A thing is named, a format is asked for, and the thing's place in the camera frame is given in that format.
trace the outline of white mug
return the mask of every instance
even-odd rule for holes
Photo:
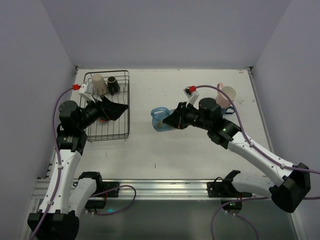
[[[223,91],[225,94],[231,98],[232,102],[236,99],[237,97],[237,91],[231,87],[231,86],[224,86],[222,82],[218,83],[216,86],[218,89]],[[221,108],[226,109],[230,107],[231,103],[229,100],[221,93],[218,91],[218,95],[215,98],[215,102],[220,105]]]

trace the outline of black wire rack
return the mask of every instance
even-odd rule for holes
[[[119,140],[127,139],[130,133],[130,85],[129,85],[129,72],[127,70],[114,70],[114,71],[94,71],[87,72],[84,76],[83,82],[91,82],[93,74],[100,74],[104,81],[107,81],[108,77],[115,77],[119,84],[119,91],[114,95],[110,93],[104,96],[110,101],[118,104],[127,104],[129,108],[119,117],[116,121],[102,122],[97,120],[91,124],[86,130],[87,140],[90,142],[107,141],[107,140]],[[81,108],[87,106],[87,101],[84,98],[80,98]]]

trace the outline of dark blue mug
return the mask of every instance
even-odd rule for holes
[[[174,127],[163,123],[163,120],[174,112],[174,109],[169,110],[166,107],[157,107],[151,111],[152,126],[157,132],[165,132],[175,130]]]
[[[235,109],[233,106],[229,106],[227,108],[221,108],[221,114],[222,115],[231,115],[231,114],[234,114],[235,113]]]

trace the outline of mug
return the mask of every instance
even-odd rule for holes
[[[227,108],[221,108],[221,114],[222,115],[231,115],[235,113],[235,109],[233,106],[229,106]]]
[[[169,110],[166,107],[157,107],[151,111],[152,126],[157,132],[166,132],[175,130],[174,127],[163,123],[163,120],[174,112],[174,109]]]
[[[218,85],[216,87],[218,89],[220,89],[221,91],[223,91],[225,94],[227,94],[229,96],[229,98],[231,98],[232,102],[236,99],[237,91],[233,87],[224,86],[222,84],[222,82],[218,83]],[[229,100],[219,91],[218,91],[218,95],[215,98],[215,102],[220,105],[221,110],[227,109],[231,105]]]

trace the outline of robotic arm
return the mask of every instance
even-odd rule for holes
[[[101,193],[103,181],[98,172],[84,172],[79,177],[78,184],[71,194],[71,186],[75,171],[87,140],[84,131],[88,126],[101,118],[105,121],[115,121],[128,109],[128,105],[114,103],[105,96],[95,100],[88,93],[80,93],[88,104],[81,108],[74,101],[65,101],[59,106],[61,124],[57,128],[57,144],[61,156],[61,165],[58,164],[57,153],[54,157],[54,167],[45,198],[37,213],[30,213],[27,223],[34,231],[47,210],[40,228],[37,230],[37,239],[57,240],[75,239],[79,230],[79,216],[85,208],[88,199],[94,193]],[[55,192],[57,179],[59,185]]]
[[[310,173],[298,169],[309,168],[303,163],[296,166],[278,157],[251,138],[251,144],[249,144],[241,128],[223,118],[221,107],[213,98],[201,99],[199,109],[196,109],[193,106],[199,96],[196,88],[189,87],[184,92],[189,98],[188,103],[180,102],[174,112],[163,120],[163,123],[180,130],[188,126],[206,130],[207,135],[215,144],[242,156],[268,177],[245,176],[240,171],[234,170],[222,182],[214,183],[213,188],[225,195],[248,192],[265,196],[271,198],[282,210],[293,213],[311,189]],[[270,162],[254,150],[253,144],[279,165]]]

